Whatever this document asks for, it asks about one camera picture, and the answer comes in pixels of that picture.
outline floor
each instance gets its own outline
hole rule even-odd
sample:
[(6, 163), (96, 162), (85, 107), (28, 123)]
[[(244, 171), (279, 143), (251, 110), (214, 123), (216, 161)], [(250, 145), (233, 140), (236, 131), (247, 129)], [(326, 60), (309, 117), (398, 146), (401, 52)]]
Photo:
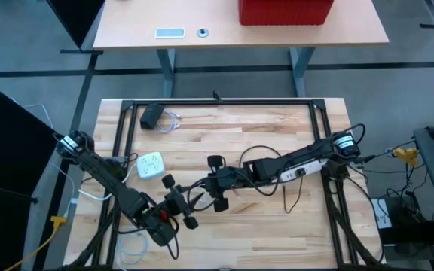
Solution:
[[(434, 29), (421, 29), (420, 23), (433, 23), (424, 0), (374, 0), (374, 5), (390, 39), (381, 47), (318, 48), (311, 64), (434, 62)], [(85, 43), (91, 46), (91, 38)], [(60, 49), (75, 49), (71, 38), (44, 1), (0, 1), (0, 72), (86, 69), (90, 60), (85, 55), (61, 55)], [(178, 50), (176, 66), (220, 65), (289, 65), (285, 48)], [(105, 52), (98, 58), (97, 69), (158, 68), (152, 50)], [(434, 125), (434, 68), (390, 69), (386, 65), (367, 65), (366, 69), (312, 69), (304, 76), (310, 97), (343, 97), (352, 123), (365, 123), (368, 131), (362, 142), (364, 154), (376, 154), (410, 139), (412, 131)], [(46, 106), (54, 129), (67, 133), (73, 121), (84, 76), (0, 77), (0, 90), (21, 105), (41, 103)], [(162, 95), (162, 75), (94, 76), (86, 99), (80, 129), (93, 132), (99, 101), (105, 98), (157, 98)], [(283, 72), (181, 73), (176, 75), (175, 97), (211, 97), (217, 90), (223, 97), (292, 97), (292, 75)], [(29, 110), (47, 121), (40, 108)], [(52, 161), (58, 163), (55, 155)], [(381, 157), (367, 169), (403, 170), (398, 160)], [(27, 251), (38, 246), (57, 170), (48, 167), (35, 196), (40, 204), (33, 206), (29, 221)], [(403, 174), (369, 173), (371, 197), (385, 193), (388, 187), (399, 189), (405, 183)], [(425, 170), (417, 170), (414, 185), (424, 179)], [(70, 170), (70, 176), (81, 179), (82, 173)], [(62, 202), (68, 202), (71, 185), (67, 184)], [(434, 190), (427, 182), (417, 190), (423, 213), (430, 218), (434, 208)], [(65, 227), (50, 246), (45, 268), (56, 268), (63, 262), (69, 228)], [(393, 266), (429, 269), (426, 262), (396, 261)], [(23, 265), (32, 268), (32, 261)]]

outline white cable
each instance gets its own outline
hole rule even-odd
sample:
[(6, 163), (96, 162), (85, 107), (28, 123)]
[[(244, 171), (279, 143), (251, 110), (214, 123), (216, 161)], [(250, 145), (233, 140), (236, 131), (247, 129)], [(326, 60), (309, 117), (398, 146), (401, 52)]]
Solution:
[(180, 124), (177, 123), (176, 119), (180, 119), (181, 117), (175, 113), (172, 113), (170, 111), (164, 110), (164, 113), (167, 113), (170, 116), (171, 124), (168, 128), (163, 128), (158, 122), (155, 126), (155, 129), (158, 132), (172, 132), (175, 129), (178, 129), (180, 127)]
[[(147, 236), (145, 236), (144, 234), (141, 233), (133, 233), (131, 235), (131, 237), (133, 238), (139, 238), (142, 237), (143, 238), (143, 249), (140, 252), (132, 252), (132, 251), (128, 251), (128, 250), (124, 250), (123, 246), (125, 245), (125, 243), (128, 241), (129, 238), (124, 238), (123, 236), (121, 238), (118, 239), (117, 241), (117, 249), (115, 249), (115, 253), (119, 253), (120, 254), (120, 261), (122, 263), (125, 263), (127, 265), (133, 265), (133, 264), (137, 264), (138, 262), (140, 262), (140, 260), (145, 256), (145, 254), (148, 251), (148, 238)], [(124, 255), (126, 256), (132, 256), (132, 257), (137, 257), (136, 260), (133, 261), (127, 261), (124, 259)], [(127, 271), (126, 269), (124, 269), (117, 261), (117, 257), (115, 257), (115, 263), (117, 264), (117, 266), (123, 270), (123, 271)]]
[(69, 214), (69, 206), (72, 204), (72, 198), (73, 195), (75, 194), (75, 182), (73, 181), (72, 177), (68, 176), (68, 174), (64, 173), (63, 170), (61, 170), (60, 167), (58, 167), (57, 165), (53, 164), (51, 161), (48, 162), (50, 165), (56, 167), (64, 176), (66, 176), (72, 183), (72, 196), (69, 197), (69, 201), (68, 201), (68, 205), (66, 206), (66, 211), (65, 214), (63, 215), (64, 218), (68, 217)]
[[(13, 102), (16, 102), (18, 105), (20, 105), (19, 102), (17, 102), (14, 98), (11, 98), (13, 100)], [(31, 107), (35, 107), (35, 106), (41, 106), (41, 108), (43, 108), (44, 114), (46, 114), (46, 118), (48, 119), (48, 122), (50, 123), (50, 127), (51, 129), (54, 128), (53, 126), (53, 122), (50, 119), (50, 115), (48, 114), (48, 111), (46, 110), (45, 106), (43, 104), (34, 104), (34, 105), (21, 105), (22, 108), (31, 108)]]
[[(128, 178), (130, 177), (130, 173), (132, 172), (132, 170), (135, 167), (136, 167), (136, 164), (135, 164), (135, 166), (131, 166), (130, 167), (130, 170), (127, 173), (127, 177), (125, 177), (125, 179), (123, 181), (121, 181), (122, 184), (124, 184), (126, 181), (128, 181)], [(105, 201), (105, 200), (107, 200), (107, 199), (109, 199), (109, 198), (111, 198), (113, 196), (113, 195), (109, 194), (108, 196), (101, 198), (101, 197), (94, 196), (94, 195), (92, 195), (92, 194), (90, 194), (88, 192), (85, 192), (85, 191), (83, 191), (81, 189), (78, 189), (78, 192), (84, 194), (85, 196), (88, 196), (88, 197), (90, 197), (92, 199), (96, 199), (96, 200), (99, 200), (99, 201)]]

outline red box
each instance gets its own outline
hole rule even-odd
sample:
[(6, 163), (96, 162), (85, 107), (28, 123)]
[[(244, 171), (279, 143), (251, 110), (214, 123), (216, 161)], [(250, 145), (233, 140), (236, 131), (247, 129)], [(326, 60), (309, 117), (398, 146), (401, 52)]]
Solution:
[(334, 0), (239, 0), (244, 26), (322, 25)]

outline desk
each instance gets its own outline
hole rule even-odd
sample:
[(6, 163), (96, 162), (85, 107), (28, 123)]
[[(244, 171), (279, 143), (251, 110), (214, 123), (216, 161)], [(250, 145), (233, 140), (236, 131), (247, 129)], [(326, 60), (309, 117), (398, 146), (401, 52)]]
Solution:
[[(325, 105), (332, 131), (350, 126), (343, 99), (326, 99)], [(209, 155), (220, 154), (225, 157), (228, 165), (236, 166), (242, 152), (253, 145), (268, 145), (285, 154), (314, 142), (310, 110), (302, 105), (184, 105), (167, 106), (167, 109), (182, 116), (179, 121), (181, 127), (170, 134), (160, 134), (142, 130), (137, 125), (132, 137), (131, 152), (143, 155), (160, 151), (164, 157), (167, 174), (172, 174), (176, 183), (181, 185), (190, 185), (206, 176), (209, 172), (206, 158)], [(144, 108), (139, 106), (137, 117), (143, 110)], [(108, 157), (112, 154), (120, 111), (121, 100), (103, 100), (101, 103), (93, 135), (96, 152), (101, 156)], [(129, 119), (130, 114), (127, 114), (125, 123), (129, 123)], [(318, 114), (319, 130), (323, 137), (320, 120)], [(124, 126), (124, 135), (127, 130), (128, 126)], [(125, 145), (121, 145), (120, 149), (122, 153)], [(264, 149), (254, 149), (244, 159), (259, 157), (275, 157), (275, 154)], [(362, 177), (350, 172), (352, 178), (366, 189)], [(127, 182), (129, 187), (145, 191), (157, 201), (163, 199), (166, 192), (159, 178), (144, 181), (139, 179), (137, 174), (133, 173), (131, 176)], [(298, 185), (299, 181), (286, 185), (288, 205), (295, 201)], [(95, 181), (85, 182), (82, 189), (96, 196), (103, 195), (103, 187)], [(368, 200), (362, 191), (350, 182), (344, 183), (344, 192), (353, 230), (365, 247), (375, 257), (379, 257), (381, 242)], [(290, 215), (283, 210), (283, 195), (280, 188), (271, 197), (262, 196), (253, 189), (240, 190), (239, 194), (240, 198), (231, 191), (226, 193), (230, 203), (230, 208), (226, 212), (215, 213), (209, 209), (196, 213), (195, 217), (200, 224), (196, 230), (186, 229), (181, 216), (178, 217), (181, 224), (178, 234), (178, 260), (171, 259), (166, 247), (161, 248), (150, 242), (149, 253), (139, 265), (128, 268), (336, 267), (319, 174), (304, 178), (300, 202)], [(96, 232), (101, 208), (101, 202), (84, 195), (79, 196), (66, 249), (65, 264), (71, 263), (81, 253)], [(121, 219), (120, 229), (132, 229), (126, 218)], [(103, 242), (100, 263), (105, 263), (108, 240), (109, 232)], [(346, 242), (342, 234), (341, 244), (345, 252), (344, 259), (348, 259)], [(128, 245), (136, 249), (141, 242), (129, 242)]]
[[(157, 49), (164, 97), (171, 97), (176, 48), (302, 47), (290, 50), (296, 93), (317, 46), (387, 44), (371, 0), (335, 0), (321, 26), (241, 26), (238, 0), (108, 0), (93, 47), (96, 50)], [(185, 38), (156, 39), (157, 28), (184, 28)], [(200, 38), (197, 30), (209, 30)]]

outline black metal frame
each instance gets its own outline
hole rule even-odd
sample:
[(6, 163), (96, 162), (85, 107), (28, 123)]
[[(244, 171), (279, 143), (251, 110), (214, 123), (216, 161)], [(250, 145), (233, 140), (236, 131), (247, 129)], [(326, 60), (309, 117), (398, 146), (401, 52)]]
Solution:
[[(309, 108), (310, 113), (310, 120), (311, 120), (311, 126), (313, 129), (313, 135), (314, 139), (318, 140), (320, 139), (319, 134), (319, 124), (316, 117), (316, 109), (319, 109), (322, 116), (322, 123), (324, 126), (325, 131), (325, 137), (328, 137), (331, 135), (331, 127), (329, 124), (329, 119), (327, 115), (326, 110), (326, 102), (324, 99), (223, 99), (223, 100), (216, 100), (216, 99), (160, 99), (160, 100), (124, 100), (121, 103), (121, 110), (120, 110), (120, 117), (118, 119), (118, 125), (117, 130), (115, 133), (115, 142), (113, 146), (112, 156), (118, 156), (118, 152), (120, 149), (120, 144), (122, 140), (122, 131), (124, 127), (124, 118), (127, 114), (127, 111), (131, 109), (131, 118), (130, 118), (130, 128), (128, 129), (127, 134), (127, 144), (125, 147), (125, 156), (129, 156), (131, 152), (131, 146), (133, 141), (133, 134), (135, 130), (135, 124), (136, 124), (136, 113), (138, 107), (146, 106), (151, 103), (158, 102), (161, 105), (307, 105)], [(329, 179), (323, 178), (322, 179), (323, 184), (323, 190), (325, 194), (325, 200), (326, 200), (326, 208), (328, 210), (329, 214), (329, 206), (331, 204), (334, 204), (329, 200), (332, 198), (331, 189), (329, 187)], [(350, 225), (350, 217), (349, 213), (347, 211), (347, 204), (346, 204), (346, 198), (344, 195), (344, 191), (342, 186), (337, 184), (337, 196), (339, 200), (339, 206), (341, 210), (341, 214), (346, 221), (347, 224)], [(99, 230), (102, 227), (102, 222), (107, 218), (107, 214), (109, 210), (109, 201), (105, 201), (102, 206), (102, 211), (100, 213), (100, 219), (99, 219)], [(120, 210), (118, 207), (114, 207), (114, 210), (117, 211), (118, 214), (120, 214)], [(113, 220), (113, 227), (118, 228), (119, 227), (119, 219), (120, 215), (116, 216), (116, 219)], [(335, 256), (336, 256), (336, 264), (337, 268), (339, 268), (340, 265), (344, 264), (343, 259), (343, 251), (341, 247), (341, 241), (339, 238), (338, 233), (338, 226), (336, 220), (329, 214), (329, 224), (331, 229), (331, 235), (332, 235), (332, 242), (335, 250)], [(115, 231), (112, 231), (111, 238), (110, 238), (110, 244), (108, 248), (108, 254), (106, 258), (105, 265), (106, 266), (112, 266), (113, 260), (115, 259), (115, 247), (116, 247), (116, 241), (117, 241), (117, 233)], [(356, 249), (354, 248), (353, 244), (348, 240), (347, 241), (347, 247), (350, 251), (350, 262), (352, 265), (359, 264)], [(101, 251), (102, 251), (102, 243), (100, 242), (95, 250), (95, 253), (93, 254), (93, 259), (91, 262), (91, 266), (99, 266), (100, 257), (101, 257)]]

